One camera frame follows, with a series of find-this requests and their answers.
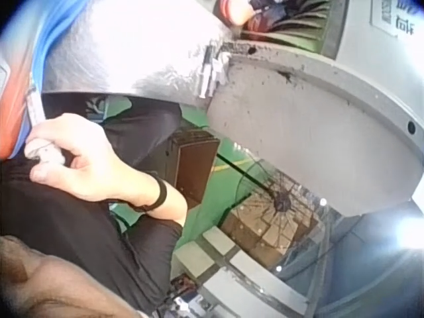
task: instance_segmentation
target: cardboard box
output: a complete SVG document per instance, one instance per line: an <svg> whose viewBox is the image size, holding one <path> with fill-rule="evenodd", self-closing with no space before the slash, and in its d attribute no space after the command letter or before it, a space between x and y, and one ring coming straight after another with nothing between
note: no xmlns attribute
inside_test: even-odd
<svg viewBox="0 0 424 318"><path fill-rule="evenodd" d="M272 200L259 190L230 211L221 230L263 267L273 268L317 224L306 198L293 196L295 210L275 213Z"/></svg>

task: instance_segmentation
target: black wristband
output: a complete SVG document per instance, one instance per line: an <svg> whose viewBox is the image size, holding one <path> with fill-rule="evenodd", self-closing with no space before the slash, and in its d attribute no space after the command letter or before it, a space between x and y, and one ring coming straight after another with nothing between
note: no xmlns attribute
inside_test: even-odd
<svg viewBox="0 0 424 318"><path fill-rule="evenodd" d="M163 182L163 180L160 179L158 176L156 176L155 174L148 173L148 172L145 172L145 174L148 174L150 177L154 178L156 180L156 182L158 182L159 197L156 200L156 202L153 203L152 205L142 205L141 207L135 207L134 209L135 210L141 210L143 212L149 212L149 211L157 209L159 206L164 204L164 202L166 200L166 196L168 195L168 191L166 189L165 182Z"/></svg>

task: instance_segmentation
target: wrist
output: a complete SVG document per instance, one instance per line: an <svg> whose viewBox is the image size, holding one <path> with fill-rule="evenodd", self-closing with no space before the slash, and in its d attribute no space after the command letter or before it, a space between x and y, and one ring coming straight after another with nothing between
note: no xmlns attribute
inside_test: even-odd
<svg viewBox="0 0 424 318"><path fill-rule="evenodd" d="M123 163L119 168L119 175L116 183L116 198L141 207L152 205L159 196L158 182L148 174L140 172Z"/></svg>

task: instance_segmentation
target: hand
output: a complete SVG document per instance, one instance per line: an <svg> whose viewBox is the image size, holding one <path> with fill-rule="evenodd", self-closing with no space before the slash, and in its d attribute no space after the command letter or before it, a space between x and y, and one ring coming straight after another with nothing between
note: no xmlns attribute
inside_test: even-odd
<svg viewBox="0 0 424 318"><path fill-rule="evenodd" d="M75 114L63 114L35 126L26 143L41 138L69 150L71 166L40 163L31 170L33 182L68 192L86 201L117 198L120 170L126 166L115 154L98 124Z"/></svg>

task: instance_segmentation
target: metal plate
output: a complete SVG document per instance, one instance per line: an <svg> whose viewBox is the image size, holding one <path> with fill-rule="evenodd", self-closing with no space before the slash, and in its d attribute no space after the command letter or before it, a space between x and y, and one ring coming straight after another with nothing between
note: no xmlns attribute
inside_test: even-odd
<svg viewBox="0 0 424 318"><path fill-rule="evenodd" d="M212 129L344 216L411 199L423 174L424 132L399 100L316 54L253 42L228 49L234 65L208 110Z"/></svg>
<svg viewBox="0 0 424 318"><path fill-rule="evenodd" d="M206 107L209 101L195 94L206 47L231 37L194 0L90 0L49 54L43 92L138 95Z"/></svg>

